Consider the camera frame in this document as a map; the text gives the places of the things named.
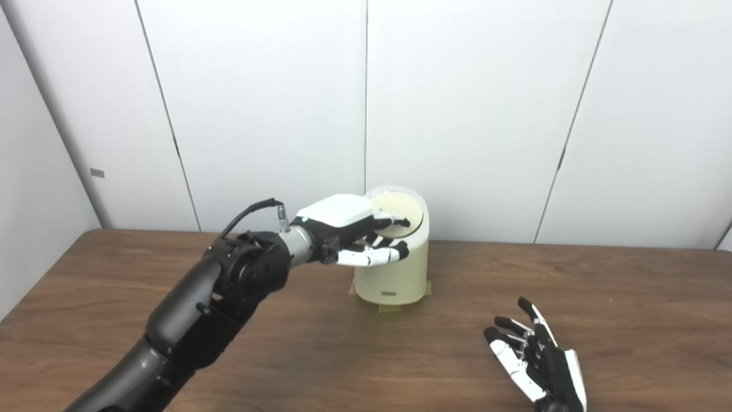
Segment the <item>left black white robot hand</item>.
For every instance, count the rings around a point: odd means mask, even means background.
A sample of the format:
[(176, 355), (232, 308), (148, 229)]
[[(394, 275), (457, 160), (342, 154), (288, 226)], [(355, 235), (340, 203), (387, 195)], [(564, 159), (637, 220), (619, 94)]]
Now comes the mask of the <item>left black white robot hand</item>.
[(298, 211), (291, 225), (309, 237), (309, 263), (364, 268), (397, 263), (410, 255), (405, 240), (377, 234), (392, 226), (409, 228), (410, 220), (376, 208), (364, 196), (322, 199)]

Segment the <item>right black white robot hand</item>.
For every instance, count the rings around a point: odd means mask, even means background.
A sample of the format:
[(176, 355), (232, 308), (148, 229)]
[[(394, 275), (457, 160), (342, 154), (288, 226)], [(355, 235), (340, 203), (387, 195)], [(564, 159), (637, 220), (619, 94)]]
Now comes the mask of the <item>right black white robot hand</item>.
[(577, 352), (562, 349), (536, 305), (523, 296), (531, 325), (495, 316), (484, 329), (489, 350), (536, 411), (586, 411), (587, 394)]

